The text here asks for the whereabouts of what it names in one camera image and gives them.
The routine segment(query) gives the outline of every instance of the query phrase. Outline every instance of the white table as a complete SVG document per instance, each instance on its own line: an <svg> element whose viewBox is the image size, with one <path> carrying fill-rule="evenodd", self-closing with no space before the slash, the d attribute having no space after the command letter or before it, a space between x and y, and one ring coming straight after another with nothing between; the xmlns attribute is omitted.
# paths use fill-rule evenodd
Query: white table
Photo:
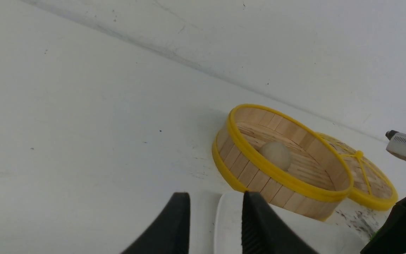
<svg viewBox="0 0 406 254"><path fill-rule="evenodd" d="M175 191L191 196L190 253L211 253L216 206L230 186L210 147L240 103L283 111L363 150L406 196L406 162L385 143L0 0L0 253L118 253ZM367 238L386 216L347 200L327 222L356 224Z"/></svg>

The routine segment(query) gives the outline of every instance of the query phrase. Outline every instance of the white plate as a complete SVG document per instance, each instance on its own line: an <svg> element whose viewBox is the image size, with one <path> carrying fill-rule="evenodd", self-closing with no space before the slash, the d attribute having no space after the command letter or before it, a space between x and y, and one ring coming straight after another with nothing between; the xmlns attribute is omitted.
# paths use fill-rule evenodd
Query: white plate
<svg viewBox="0 0 406 254"><path fill-rule="evenodd" d="M217 207L214 254L240 254L243 193L229 192ZM271 205L276 214L309 246L321 254L358 254L366 245L348 229L329 225Z"/></svg>

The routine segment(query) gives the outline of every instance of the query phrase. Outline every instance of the black plastic part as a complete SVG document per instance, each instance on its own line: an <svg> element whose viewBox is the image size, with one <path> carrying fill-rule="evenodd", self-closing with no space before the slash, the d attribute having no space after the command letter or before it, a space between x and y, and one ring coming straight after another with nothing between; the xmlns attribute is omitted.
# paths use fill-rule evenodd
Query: black plastic part
<svg viewBox="0 0 406 254"><path fill-rule="evenodd" d="M406 198L397 202L382 228L361 250L361 254L406 253Z"/></svg>
<svg viewBox="0 0 406 254"><path fill-rule="evenodd" d="M188 254L190 197L174 193L156 220L121 254Z"/></svg>
<svg viewBox="0 0 406 254"><path fill-rule="evenodd" d="M394 137L394 135L396 135L396 133L399 133L399 132L397 132L395 130L390 130L390 131L386 132L385 136L388 138L388 140L391 140Z"/></svg>
<svg viewBox="0 0 406 254"><path fill-rule="evenodd" d="M244 193L242 253L317 254L277 216L257 192Z"/></svg>

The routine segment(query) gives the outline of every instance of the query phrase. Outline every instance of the yellow rim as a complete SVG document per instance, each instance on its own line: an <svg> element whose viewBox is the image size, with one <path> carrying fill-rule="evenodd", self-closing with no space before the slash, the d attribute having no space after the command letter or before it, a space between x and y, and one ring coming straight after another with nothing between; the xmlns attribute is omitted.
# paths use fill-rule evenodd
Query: yellow rim
<svg viewBox="0 0 406 254"><path fill-rule="evenodd" d="M219 172L225 179L225 181L236 191L242 193L249 191L248 188L246 188L241 182L237 180L236 177L234 177L234 175L230 172L230 169L228 169L227 166L225 166L225 164L223 163L223 160L220 157L219 152L217 151L217 136L213 142L213 147L211 148L211 151L213 152L214 163L216 164L217 169L219 169ZM325 220L327 220L332 214L330 214L328 217L321 218L318 220L320 220L321 222L325 222Z"/></svg>
<svg viewBox="0 0 406 254"><path fill-rule="evenodd" d="M331 140L331 141L335 141L335 142L338 141L338 142L341 142L341 143L342 143L342 141L337 140L336 138L331 137L331 136L329 136L329 135L326 135L326 134L323 134L323 133L319 133L319 135L320 135L322 138L326 138L327 140ZM350 147L348 147L348 148L345 149L345 150L347 150L347 151L350 151L350 150L355 151L353 148L350 148ZM360 162L360 163L365 163L366 165L369 164L368 162L366 162L366 161L364 161L363 159L361 159L362 157L363 157L363 156L360 157L359 162ZM372 165L369 165L369 167L370 167L373 171L375 171L374 168L379 169L374 163L371 162L371 164L372 164ZM364 178L366 179L366 181L367 181L367 178L366 178L364 169L362 169L362 170L363 170L363 177L364 177ZM396 189L394 188L394 185L391 183L391 181L388 179L388 177L386 177L386 175L385 175L383 172L382 172L382 174L378 174L377 172L375 172L375 173L376 173L382 180L384 180L385 183L391 188L392 194L391 194L391 197L390 197L390 198L377 198L376 196L373 196L373 195L369 194L369 193L372 193L372 192L370 191L369 183L368 183L368 190L369 190L369 193L365 193L365 192L363 192L363 191L361 191L361 190L359 190L359 189L357 189L357 188L354 187L353 190L352 190L352 192L351 192L351 194L349 195L349 198L350 198L351 200L355 201L356 203L362 205L362 206L369 207L370 209L374 209L374 210L377 210L377 211L387 211L387 210L389 210L391 207L393 207L393 206L396 204L396 202L397 202L397 200L398 200L398 193L397 193Z"/></svg>
<svg viewBox="0 0 406 254"><path fill-rule="evenodd" d="M346 188L345 190L342 191L329 191L325 190L322 188L318 188L316 186L310 185L308 183L305 183L289 173L279 169L277 166L269 162L267 159L265 159L261 154L259 154L258 151L253 148L248 141L242 136L240 133L239 129L236 126L234 114L235 112L240 109L240 108L259 108L262 110L270 111L274 114L280 115L287 120L297 124L301 128L305 129L307 132L310 134L314 135L318 140L321 141L321 143L324 144L336 157L337 159L341 162L343 165L345 171L348 174L349 177L349 187ZM278 183L281 183L282 185L286 186L287 188L302 194L304 196L307 196L308 198L316 199L319 201L323 202L338 202L342 201L344 198L346 198L352 188L353 188L353 177L351 175L350 170L348 170L348 167L345 163L345 161L339 156L339 154L330 146L321 136L313 132L311 129L306 127L305 125L301 124L300 122L296 121L295 119L292 119L291 117L280 113L272 108L267 108L265 106L260 106L260 105L254 105L254 104L242 104L234 109L229 113L228 119L227 119L227 130L232 138L233 142L235 145L238 147L238 149L241 151L241 153L247 157L258 169L260 169L262 172L264 172L266 175L269 175L272 179L277 181Z"/></svg>

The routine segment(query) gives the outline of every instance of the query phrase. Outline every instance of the bamboo steamer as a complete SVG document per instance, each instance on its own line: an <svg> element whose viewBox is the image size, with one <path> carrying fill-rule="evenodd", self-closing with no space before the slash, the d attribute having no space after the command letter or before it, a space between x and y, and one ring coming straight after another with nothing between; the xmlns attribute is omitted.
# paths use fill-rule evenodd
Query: bamboo steamer
<svg viewBox="0 0 406 254"><path fill-rule="evenodd" d="M271 141L290 150L287 172L258 153ZM317 220L327 219L353 187L350 170L332 146L298 121L264 106L232 109L212 150L219 172L233 189L260 192L273 205Z"/></svg>
<svg viewBox="0 0 406 254"><path fill-rule="evenodd" d="M345 143L319 133L347 163L354 180L349 198L378 211L387 211L398 200L398 193L386 175L371 161Z"/></svg>

